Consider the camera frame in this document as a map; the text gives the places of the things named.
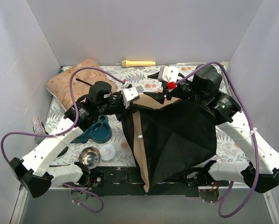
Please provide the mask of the black tent pole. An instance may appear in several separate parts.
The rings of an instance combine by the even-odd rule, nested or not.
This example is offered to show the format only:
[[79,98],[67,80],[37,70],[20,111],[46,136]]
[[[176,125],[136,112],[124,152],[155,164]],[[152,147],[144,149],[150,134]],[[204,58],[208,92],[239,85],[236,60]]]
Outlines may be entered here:
[[84,81],[84,80],[81,80],[81,79],[79,79],[79,78],[76,78],[76,81],[79,81],[79,82],[81,82],[81,83],[83,83],[83,84],[86,84],[86,85],[88,85],[88,86],[92,86],[92,84],[90,84],[90,83],[88,83],[88,82],[86,82],[86,81]]

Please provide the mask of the peach patterned pillow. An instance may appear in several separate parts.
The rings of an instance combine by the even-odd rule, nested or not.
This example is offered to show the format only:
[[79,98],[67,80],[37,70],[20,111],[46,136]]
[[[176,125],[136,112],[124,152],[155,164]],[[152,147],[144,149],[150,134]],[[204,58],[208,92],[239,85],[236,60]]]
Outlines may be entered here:
[[[99,68],[99,65],[94,59],[88,58],[70,69],[61,72],[57,76],[50,79],[46,84],[46,89],[57,98],[65,110],[68,110],[71,106],[73,106],[73,101],[70,95],[70,78],[77,69],[82,67]],[[117,84],[110,80],[106,74],[97,70],[83,70],[78,72],[72,81],[72,89],[75,100],[85,94],[88,94],[90,89],[90,86],[76,81],[76,78],[84,80],[90,84],[94,84],[97,81],[104,81],[111,85],[112,92],[116,92],[118,90]]]

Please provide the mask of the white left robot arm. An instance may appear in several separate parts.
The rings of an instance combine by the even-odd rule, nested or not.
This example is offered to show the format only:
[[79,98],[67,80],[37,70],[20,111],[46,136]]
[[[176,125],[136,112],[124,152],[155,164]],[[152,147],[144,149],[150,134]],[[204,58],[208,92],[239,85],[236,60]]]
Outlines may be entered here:
[[101,115],[122,114],[130,103],[139,98],[131,84],[120,92],[112,93],[107,82],[97,81],[89,93],[77,99],[66,111],[49,137],[21,159],[13,158],[9,166],[25,189],[37,198],[53,185],[75,182],[83,187],[89,183],[90,171],[81,162],[65,166],[51,166],[52,161],[75,138],[82,135]]

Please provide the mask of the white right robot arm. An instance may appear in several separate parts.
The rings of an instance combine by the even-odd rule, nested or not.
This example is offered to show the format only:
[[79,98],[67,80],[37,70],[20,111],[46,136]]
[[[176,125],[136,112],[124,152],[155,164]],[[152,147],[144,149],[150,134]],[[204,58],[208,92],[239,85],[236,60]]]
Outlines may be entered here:
[[183,76],[179,68],[162,66],[148,78],[161,82],[162,92],[145,94],[163,104],[173,97],[201,103],[201,111],[214,125],[225,132],[245,153],[246,162],[219,163],[209,161],[202,168],[193,168],[192,180],[198,184],[212,185],[217,181],[245,183],[258,193],[279,186],[279,153],[275,151],[251,124],[239,98],[219,90],[223,77],[213,63],[200,64]]

